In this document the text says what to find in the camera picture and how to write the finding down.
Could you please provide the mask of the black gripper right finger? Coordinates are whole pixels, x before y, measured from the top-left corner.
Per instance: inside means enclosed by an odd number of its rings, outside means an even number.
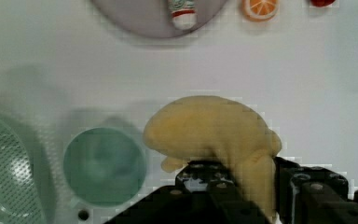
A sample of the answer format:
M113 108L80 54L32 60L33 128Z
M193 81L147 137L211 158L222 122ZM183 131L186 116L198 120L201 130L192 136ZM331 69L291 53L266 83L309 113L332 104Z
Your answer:
M277 157L275 189L282 224L358 224L358 190L341 174Z

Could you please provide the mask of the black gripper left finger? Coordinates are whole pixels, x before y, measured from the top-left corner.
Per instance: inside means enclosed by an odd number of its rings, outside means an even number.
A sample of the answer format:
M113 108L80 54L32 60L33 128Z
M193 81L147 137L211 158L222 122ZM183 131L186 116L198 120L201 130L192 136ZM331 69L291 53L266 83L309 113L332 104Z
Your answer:
M237 181L219 162L192 161L172 185L145 196L104 224L269 224L241 197Z

